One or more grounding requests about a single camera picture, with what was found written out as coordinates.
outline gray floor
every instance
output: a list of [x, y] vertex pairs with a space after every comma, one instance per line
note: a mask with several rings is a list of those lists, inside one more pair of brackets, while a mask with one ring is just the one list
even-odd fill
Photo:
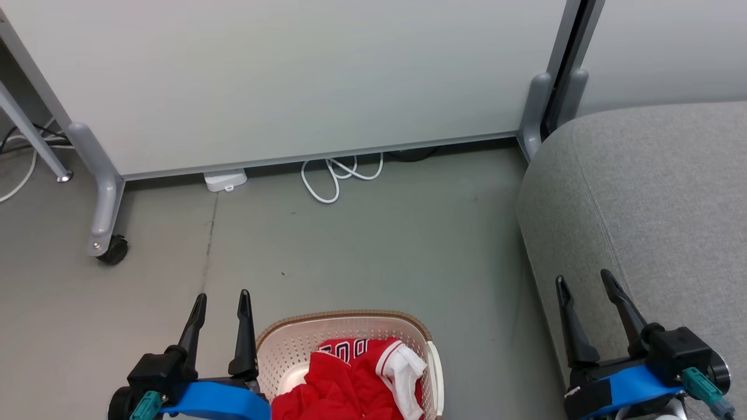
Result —
[[[0, 204], [0, 407], [9, 419], [102, 419], [141, 354], [179, 338], [208, 294], [197, 355], [223, 376], [238, 292], [258, 332], [292, 315], [396, 309], [431, 330], [444, 366], [446, 419], [561, 419], [562, 390], [515, 221], [524, 162], [513, 148], [387, 162], [343, 181], [331, 206], [296, 171], [250, 177], [230, 194], [199, 179], [130, 184], [109, 268], [84, 253], [95, 184], [59, 185], [41, 163]], [[29, 154], [0, 158], [0, 194]], [[373, 172], [367, 165], [362, 172]], [[312, 184], [330, 193], [325, 172]]]

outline laundry basket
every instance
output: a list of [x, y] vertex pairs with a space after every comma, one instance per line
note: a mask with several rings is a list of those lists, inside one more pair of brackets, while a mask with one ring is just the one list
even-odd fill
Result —
[[444, 374], [428, 329], [415, 317], [393, 311], [336, 311], [286, 318], [257, 339], [259, 386], [272, 400], [303, 383], [311, 352], [330, 339], [397, 337], [428, 366], [423, 373], [425, 420], [440, 420], [444, 411]]

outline white panel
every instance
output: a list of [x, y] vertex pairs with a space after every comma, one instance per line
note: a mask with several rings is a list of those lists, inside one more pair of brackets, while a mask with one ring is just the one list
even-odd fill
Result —
[[581, 68], [579, 116], [747, 99], [747, 2], [607, 0]]
[[512, 132], [560, 0], [0, 0], [122, 174]]

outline brown basket rim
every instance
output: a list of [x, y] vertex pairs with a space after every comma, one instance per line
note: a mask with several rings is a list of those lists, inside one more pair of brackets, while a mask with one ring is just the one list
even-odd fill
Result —
[[427, 342], [433, 341], [433, 338], [430, 335], [430, 331], [428, 331], [425, 325], [419, 319], [417, 319], [416, 317], [408, 313], [399, 312], [399, 311], [366, 309], [366, 310], [350, 310], [350, 311], [315, 312], [312, 314], [292, 316], [290, 318], [282, 319], [280, 321], [277, 321], [275, 324], [270, 325], [269, 327], [265, 328], [264, 331], [262, 331], [262, 334], [260, 334], [259, 338], [257, 338], [257, 350], [259, 350], [259, 348], [262, 346], [262, 343], [264, 343], [264, 340], [267, 339], [267, 337], [270, 334], [274, 333], [275, 331], [287, 325], [298, 324], [300, 322], [307, 322], [307, 321], [319, 321], [322, 319], [350, 318], [350, 317], [398, 318], [403, 321], [409, 322], [410, 324], [415, 326], [415, 328], [420, 330], [421, 334], [423, 334], [423, 337], [425, 337]]

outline gray fabric ottoman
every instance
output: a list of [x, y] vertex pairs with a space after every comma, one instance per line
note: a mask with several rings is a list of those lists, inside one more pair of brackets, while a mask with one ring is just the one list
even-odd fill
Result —
[[721, 354], [747, 416], [747, 102], [573, 120], [532, 160], [517, 213], [566, 381], [559, 274], [602, 359], [627, 356], [607, 268], [646, 321], [687, 326]]

